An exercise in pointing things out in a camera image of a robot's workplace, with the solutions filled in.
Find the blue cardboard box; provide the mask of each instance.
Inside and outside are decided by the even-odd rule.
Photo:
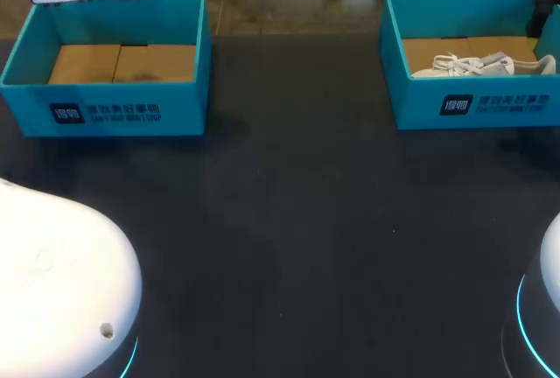
[[[192,81],[48,84],[62,45],[111,44],[196,45]],[[202,135],[211,53],[205,0],[33,6],[0,90],[27,137]]]
[[[525,36],[535,0],[385,0],[380,54],[401,130],[560,125],[560,75],[412,78],[404,39]],[[560,6],[535,55],[560,67]]]

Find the black logo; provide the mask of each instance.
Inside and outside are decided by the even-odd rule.
[[[447,95],[439,114],[441,116],[464,116],[473,102],[472,95]]]
[[[84,117],[81,116],[78,104],[50,104],[54,121],[58,124],[83,124]]]

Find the cardboard insert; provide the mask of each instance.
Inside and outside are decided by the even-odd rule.
[[[504,52],[514,60],[537,61],[534,42],[527,37],[411,38],[402,41],[410,72],[430,69],[439,54],[484,58]]]
[[[49,84],[192,82],[196,45],[63,45]]]

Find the dark table surface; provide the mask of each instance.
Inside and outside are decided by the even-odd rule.
[[[560,211],[556,130],[397,131],[370,36],[217,38],[202,138],[0,117],[1,176],[134,245],[131,377],[505,376],[501,321]]]

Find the open box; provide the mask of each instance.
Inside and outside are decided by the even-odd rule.
[[[560,75],[557,72],[547,76],[412,78],[403,43],[405,39],[519,39],[526,35],[534,1],[385,0],[380,54],[398,128],[560,125]],[[434,50],[433,56],[441,52]],[[547,54],[556,58],[558,70],[559,6],[549,16],[536,45],[538,59]]]
[[[211,53],[205,0],[33,6],[0,90],[27,137],[201,135]],[[133,76],[138,56],[147,78]]]

